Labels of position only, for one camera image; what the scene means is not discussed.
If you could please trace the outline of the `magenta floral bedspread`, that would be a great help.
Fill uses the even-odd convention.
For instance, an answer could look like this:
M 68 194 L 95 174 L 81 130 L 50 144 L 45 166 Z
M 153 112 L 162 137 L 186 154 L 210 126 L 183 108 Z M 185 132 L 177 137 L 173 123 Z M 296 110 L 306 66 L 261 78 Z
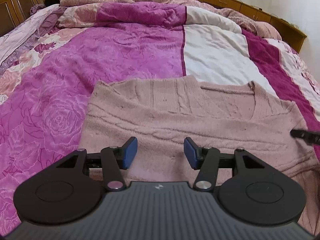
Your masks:
M 1 37 L 1 235 L 21 221 L 14 192 L 79 148 L 97 82 L 192 76 L 256 82 L 319 130 L 319 83 L 287 43 L 198 7 L 154 2 L 52 5 Z

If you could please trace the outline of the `pink knit sweater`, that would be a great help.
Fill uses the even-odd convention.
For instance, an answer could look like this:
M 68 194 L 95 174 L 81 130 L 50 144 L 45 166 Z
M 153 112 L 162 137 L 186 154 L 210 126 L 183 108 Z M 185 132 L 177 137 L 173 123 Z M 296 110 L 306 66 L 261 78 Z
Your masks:
M 276 98 L 256 82 L 223 86 L 192 76 L 99 81 L 79 146 L 93 153 L 136 137 L 138 152 L 123 172 L 126 182 L 190 183 L 197 173 L 183 153 L 186 137 L 224 153 L 243 147 L 302 186 L 306 206 L 299 223 L 318 234 L 319 160 L 312 146 L 290 135 L 292 129 L 306 128 L 295 102 Z

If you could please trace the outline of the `wooden side cabinet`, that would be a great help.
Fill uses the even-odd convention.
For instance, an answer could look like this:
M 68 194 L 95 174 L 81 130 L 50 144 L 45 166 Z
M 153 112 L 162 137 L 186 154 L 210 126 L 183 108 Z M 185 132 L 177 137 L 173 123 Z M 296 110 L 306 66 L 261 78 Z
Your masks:
M 291 46 L 297 53 L 300 52 L 307 36 L 298 28 L 289 22 L 272 16 L 261 9 L 257 9 L 251 5 L 247 5 L 237 0 L 198 0 L 210 4 L 216 8 L 230 8 L 242 13 L 243 15 L 261 22 L 267 22 L 277 29 L 284 42 Z

